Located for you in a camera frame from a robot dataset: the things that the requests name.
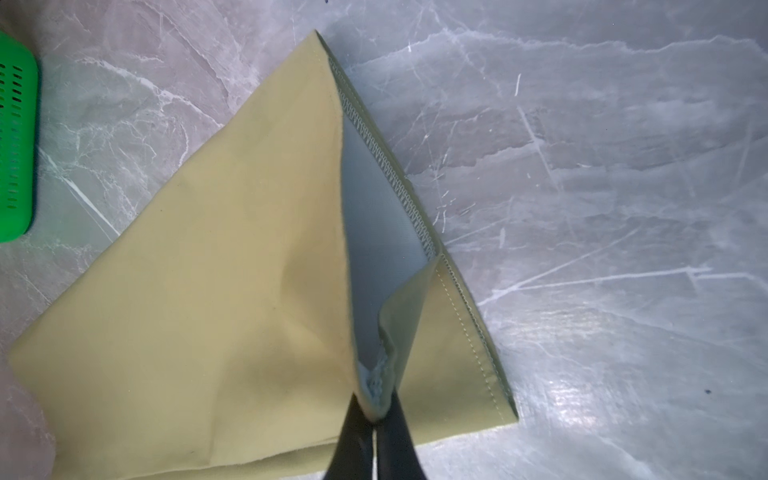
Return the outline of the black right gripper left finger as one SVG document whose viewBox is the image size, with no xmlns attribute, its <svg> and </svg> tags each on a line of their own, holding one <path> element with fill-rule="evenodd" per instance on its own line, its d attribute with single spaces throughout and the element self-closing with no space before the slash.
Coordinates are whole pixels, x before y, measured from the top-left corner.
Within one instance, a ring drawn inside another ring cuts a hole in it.
<svg viewBox="0 0 768 480">
<path fill-rule="evenodd" d="M 373 477 L 373 425 L 364 415 L 355 395 L 324 480 L 371 480 Z"/>
</svg>

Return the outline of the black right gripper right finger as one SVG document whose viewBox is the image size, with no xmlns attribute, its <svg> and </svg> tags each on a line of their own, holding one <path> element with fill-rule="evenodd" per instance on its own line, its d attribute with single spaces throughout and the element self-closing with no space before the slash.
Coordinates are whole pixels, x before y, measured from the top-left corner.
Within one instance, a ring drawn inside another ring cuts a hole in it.
<svg viewBox="0 0 768 480">
<path fill-rule="evenodd" d="M 376 424 L 377 478 L 379 480 L 426 480 L 407 421 L 394 391 L 387 415 Z"/>
</svg>

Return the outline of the olive green skirt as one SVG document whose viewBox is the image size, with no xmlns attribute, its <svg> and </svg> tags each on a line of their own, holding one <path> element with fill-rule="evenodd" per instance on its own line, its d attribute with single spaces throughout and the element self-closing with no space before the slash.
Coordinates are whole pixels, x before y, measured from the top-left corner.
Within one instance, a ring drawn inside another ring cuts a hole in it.
<svg viewBox="0 0 768 480">
<path fill-rule="evenodd" d="M 414 446 L 514 423 L 478 308 L 311 33 L 14 342 L 55 479 L 328 469 L 351 396 Z"/>
</svg>

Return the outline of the green plastic basket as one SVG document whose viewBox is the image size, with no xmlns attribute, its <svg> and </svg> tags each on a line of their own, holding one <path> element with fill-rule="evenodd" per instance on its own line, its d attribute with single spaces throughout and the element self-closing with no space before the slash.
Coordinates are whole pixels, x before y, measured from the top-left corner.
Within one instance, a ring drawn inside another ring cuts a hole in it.
<svg viewBox="0 0 768 480">
<path fill-rule="evenodd" d="M 29 228 L 35 198 L 39 69 L 32 52 L 1 34 L 1 241 Z"/>
</svg>

